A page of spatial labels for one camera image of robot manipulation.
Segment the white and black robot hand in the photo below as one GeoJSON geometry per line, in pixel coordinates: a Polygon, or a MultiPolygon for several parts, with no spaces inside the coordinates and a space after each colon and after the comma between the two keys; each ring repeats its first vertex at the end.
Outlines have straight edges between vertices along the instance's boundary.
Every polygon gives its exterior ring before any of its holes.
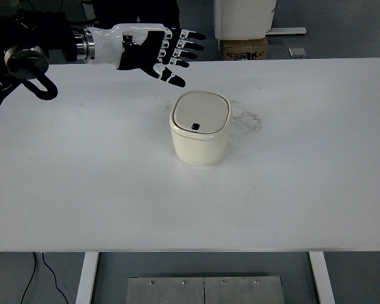
{"type": "Polygon", "coordinates": [[[93,64],[110,64],[118,70],[140,69],[147,75],[184,87],[186,82],[169,66],[187,68],[195,52],[204,50],[199,43],[202,33],[182,28],[169,28],[157,23],[121,23],[111,29],[91,27],[93,64]]]}

